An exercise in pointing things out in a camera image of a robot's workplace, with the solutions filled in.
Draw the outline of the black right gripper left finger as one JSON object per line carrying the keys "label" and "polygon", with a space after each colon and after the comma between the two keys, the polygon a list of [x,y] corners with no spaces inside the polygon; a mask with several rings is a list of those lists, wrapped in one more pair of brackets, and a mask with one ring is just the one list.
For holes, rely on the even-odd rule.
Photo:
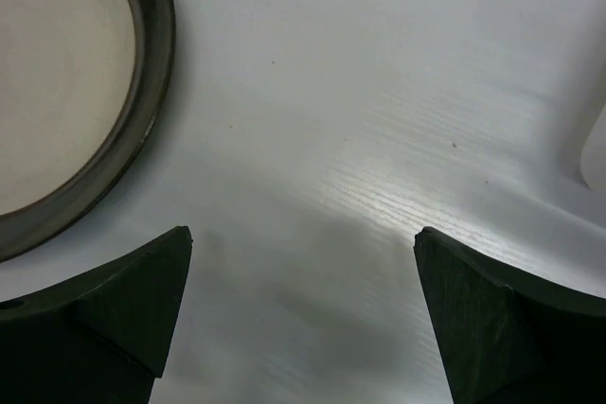
{"label": "black right gripper left finger", "polygon": [[191,233],[178,226],[2,302],[2,402],[148,402],[166,367],[191,252]]}

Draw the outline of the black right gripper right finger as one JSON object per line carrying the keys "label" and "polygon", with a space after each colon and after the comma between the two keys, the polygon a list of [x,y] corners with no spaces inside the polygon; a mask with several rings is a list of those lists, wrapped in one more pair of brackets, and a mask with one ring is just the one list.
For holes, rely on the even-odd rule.
{"label": "black right gripper right finger", "polygon": [[604,402],[604,299],[431,227],[414,255],[455,403]]}

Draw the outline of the black rimmed cream plate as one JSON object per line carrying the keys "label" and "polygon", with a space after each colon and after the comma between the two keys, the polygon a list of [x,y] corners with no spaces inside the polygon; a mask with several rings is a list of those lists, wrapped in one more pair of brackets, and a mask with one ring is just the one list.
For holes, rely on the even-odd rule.
{"label": "black rimmed cream plate", "polygon": [[89,212],[169,88],[173,0],[1,0],[1,257]]}

